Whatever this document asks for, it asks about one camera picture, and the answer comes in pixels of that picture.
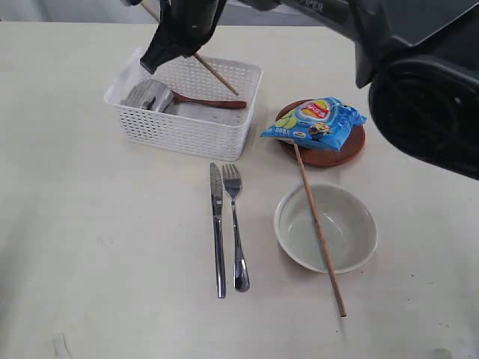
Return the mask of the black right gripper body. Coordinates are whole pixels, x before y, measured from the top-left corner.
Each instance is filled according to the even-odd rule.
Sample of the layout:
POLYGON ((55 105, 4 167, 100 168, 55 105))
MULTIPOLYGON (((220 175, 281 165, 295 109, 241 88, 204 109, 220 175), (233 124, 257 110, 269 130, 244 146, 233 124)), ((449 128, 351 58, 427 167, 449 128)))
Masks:
POLYGON ((159 28, 186 47, 201 47, 213 36, 225 4, 219 0, 161 1, 159 28))

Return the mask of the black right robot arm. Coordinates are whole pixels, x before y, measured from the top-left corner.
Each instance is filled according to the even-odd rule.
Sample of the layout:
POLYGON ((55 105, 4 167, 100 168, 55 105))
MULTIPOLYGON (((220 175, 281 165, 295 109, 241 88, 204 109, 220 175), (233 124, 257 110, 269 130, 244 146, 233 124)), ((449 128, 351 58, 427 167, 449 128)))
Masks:
POLYGON ((476 1, 288 1, 350 39, 356 85, 398 150, 478 178, 476 1))

